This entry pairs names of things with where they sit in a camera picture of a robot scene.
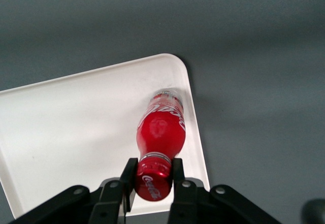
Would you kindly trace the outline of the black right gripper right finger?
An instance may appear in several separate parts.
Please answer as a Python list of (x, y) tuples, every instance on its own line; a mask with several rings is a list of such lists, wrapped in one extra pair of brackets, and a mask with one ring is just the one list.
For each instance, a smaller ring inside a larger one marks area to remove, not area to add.
[(173, 159), (174, 200), (169, 223), (279, 223), (232, 187), (216, 185), (209, 191), (184, 176), (183, 161)]

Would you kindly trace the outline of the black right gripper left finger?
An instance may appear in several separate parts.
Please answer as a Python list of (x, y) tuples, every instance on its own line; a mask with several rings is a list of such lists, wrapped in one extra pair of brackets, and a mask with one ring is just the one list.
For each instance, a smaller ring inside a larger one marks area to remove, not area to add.
[(125, 223), (135, 197), (137, 158), (129, 158), (118, 178), (104, 180), (90, 192), (74, 185), (11, 223)]

